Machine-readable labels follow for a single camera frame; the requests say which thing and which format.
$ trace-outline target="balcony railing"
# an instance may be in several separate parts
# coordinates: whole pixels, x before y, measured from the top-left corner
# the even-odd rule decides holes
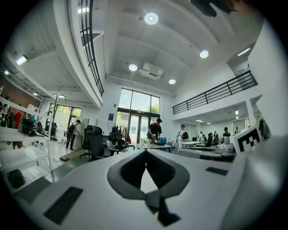
[[[211,102],[231,96],[256,85],[257,82],[252,76],[251,71],[247,71],[202,94],[199,94],[185,102],[173,106],[173,113],[177,114],[197,108],[199,106],[209,104]]]
[[[96,87],[98,88],[101,96],[104,93],[104,89],[100,80],[95,54],[94,54],[94,45],[93,45],[93,32],[92,32],[92,12],[93,12],[93,0],[89,1],[85,0],[85,4],[83,4],[83,0],[81,0],[81,9],[83,12],[81,13],[81,28],[80,33],[83,33],[82,39],[84,40],[84,47],[88,59],[88,66],[91,69],[92,75],[94,76]]]

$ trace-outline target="shelf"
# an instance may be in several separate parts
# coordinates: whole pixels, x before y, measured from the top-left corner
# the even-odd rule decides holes
[[[20,188],[17,188],[17,189],[13,188],[9,184],[8,179],[7,179],[7,175],[3,175],[3,177],[5,178],[5,181],[7,183],[7,186],[9,187],[9,189],[12,193],[19,191],[20,189],[26,187],[27,185],[31,184],[32,182],[34,182],[34,181],[38,180],[39,178],[44,177],[48,174],[47,171],[45,171],[44,169],[40,168],[37,165],[34,165],[34,166],[27,168],[27,169],[24,169],[21,172],[22,172],[22,175],[25,177],[25,184],[22,185]]]
[[[32,161],[37,161],[47,156],[47,153],[36,147],[1,151],[0,170],[10,172],[14,169],[20,168],[23,165],[29,164]]]
[[[14,128],[0,127],[0,141],[3,142],[24,142],[24,141],[47,141],[48,137],[30,137]]]

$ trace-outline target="white ceiling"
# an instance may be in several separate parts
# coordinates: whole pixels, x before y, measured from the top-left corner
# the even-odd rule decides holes
[[[106,21],[104,29],[104,42],[109,40],[110,44],[104,46],[104,54],[113,53],[105,59],[105,65],[110,66],[107,74],[171,93],[185,84],[184,79],[197,77],[254,43],[262,25],[260,16],[238,12],[226,15],[217,10],[217,17],[210,18],[187,0],[122,0],[121,6],[114,1],[108,1],[107,9],[114,12],[109,19],[117,18]],[[139,20],[149,12],[159,16],[157,24]],[[203,49],[209,51],[207,59],[199,56]],[[128,68],[132,63],[142,68],[145,62],[164,70],[158,81],[140,76],[137,71],[132,73]],[[176,84],[169,85],[170,79],[175,79]]]
[[[257,108],[256,102],[259,100],[260,97],[255,97],[252,98],[251,104],[252,104],[252,108],[253,108],[253,112],[254,115],[258,115],[260,114],[259,109]],[[246,106],[246,102],[241,102],[229,107],[225,107],[222,109],[218,109],[218,110],[214,110],[205,114],[200,114],[197,116],[191,116],[188,117],[186,119],[182,119],[181,122],[182,123],[188,123],[188,124],[194,124],[197,125],[199,124],[199,122],[196,121],[196,119],[198,120],[202,120],[203,123],[201,124],[205,124],[206,122],[210,122],[210,123],[218,123],[218,122],[224,122],[224,121],[229,121],[229,120],[236,120],[236,114],[235,111],[238,110],[239,114],[238,114],[238,118],[242,119],[245,117],[248,117],[248,111],[247,111],[247,106]]]

